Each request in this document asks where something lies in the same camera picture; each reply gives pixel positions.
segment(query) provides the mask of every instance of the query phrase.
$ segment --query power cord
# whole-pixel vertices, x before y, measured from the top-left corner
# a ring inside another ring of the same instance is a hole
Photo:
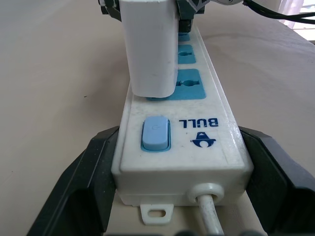
[[[212,195],[205,194],[197,197],[203,223],[209,235],[224,235],[215,209]]]
[[[252,1],[252,0],[244,0],[243,5],[248,6],[251,10],[258,13],[259,15],[262,15],[264,17],[277,19],[277,20],[287,20],[287,21],[294,21],[299,23],[305,23],[305,24],[312,24],[315,25],[315,20],[311,19],[305,19],[306,17],[312,17],[315,16],[315,12],[311,13],[301,13],[297,15],[283,15],[279,12],[272,11],[262,5],[259,5],[258,3]]]

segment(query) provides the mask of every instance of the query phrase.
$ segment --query mounting hole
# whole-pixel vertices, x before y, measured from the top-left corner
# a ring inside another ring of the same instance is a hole
[[[149,217],[164,217],[166,215],[165,210],[150,210],[148,212]]]

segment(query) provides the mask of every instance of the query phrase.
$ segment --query black plastic bracket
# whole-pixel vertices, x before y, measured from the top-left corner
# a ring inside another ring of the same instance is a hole
[[[118,127],[98,133],[64,171],[28,236],[100,236],[116,191],[111,174]]]
[[[315,233],[315,179],[270,136],[240,127],[254,171],[246,188],[268,234]]]

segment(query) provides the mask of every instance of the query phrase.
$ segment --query blue rocker switch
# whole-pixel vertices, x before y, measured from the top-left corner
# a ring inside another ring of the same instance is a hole
[[[170,149],[170,124],[166,117],[147,117],[143,124],[141,148],[145,151]]]

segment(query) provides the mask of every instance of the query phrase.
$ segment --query scratched plastic surface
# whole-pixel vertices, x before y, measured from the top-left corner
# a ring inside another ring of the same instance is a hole
[[[226,193],[221,205],[240,197],[252,163],[227,99],[197,28],[190,40],[196,63],[178,69],[197,69],[207,96],[200,100],[148,101],[129,90],[112,172],[127,205],[170,203],[190,206],[186,192],[203,182],[220,184]],[[140,148],[148,116],[170,121],[171,149],[145,152]]]

